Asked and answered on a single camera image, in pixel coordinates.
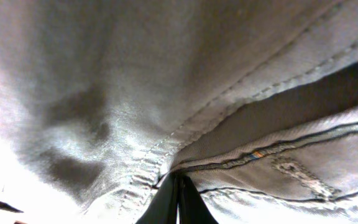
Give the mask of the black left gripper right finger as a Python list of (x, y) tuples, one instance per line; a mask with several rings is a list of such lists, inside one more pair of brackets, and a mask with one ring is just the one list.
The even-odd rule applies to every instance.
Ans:
[(178, 186), (180, 224), (218, 224), (189, 177), (181, 176)]

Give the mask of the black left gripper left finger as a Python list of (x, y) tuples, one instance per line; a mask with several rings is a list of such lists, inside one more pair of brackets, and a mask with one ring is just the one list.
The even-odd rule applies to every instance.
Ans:
[(178, 176), (170, 174), (136, 224), (176, 224), (178, 207)]

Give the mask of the grey shorts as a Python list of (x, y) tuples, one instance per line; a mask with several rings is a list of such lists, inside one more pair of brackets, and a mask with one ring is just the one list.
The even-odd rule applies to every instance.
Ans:
[(358, 0), (0, 1), (0, 223), (358, 223)]

